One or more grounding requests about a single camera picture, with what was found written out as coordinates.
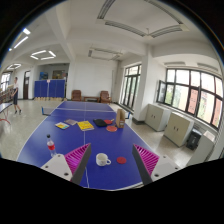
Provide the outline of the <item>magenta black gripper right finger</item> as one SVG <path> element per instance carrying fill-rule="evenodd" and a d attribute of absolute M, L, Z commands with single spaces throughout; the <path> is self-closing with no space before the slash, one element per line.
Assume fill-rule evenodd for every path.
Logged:
<path fill-rule="evenodd" d="M 159 161 L 159 156 L 137 144 L 133 145 L 132 155 L 137 164 L 143 184 L 152 183 L 151 175 Z"/>

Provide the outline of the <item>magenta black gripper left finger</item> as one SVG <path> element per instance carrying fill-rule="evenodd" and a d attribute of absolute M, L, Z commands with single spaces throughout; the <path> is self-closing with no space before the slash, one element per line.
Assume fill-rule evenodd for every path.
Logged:
<path fill-rule="evenodd" d="M 71 181 L 73 183 L 80 184 L 90 155 L 90 143 L 78 147 L 65 155 L 65 160 L 72 172 Z"/>

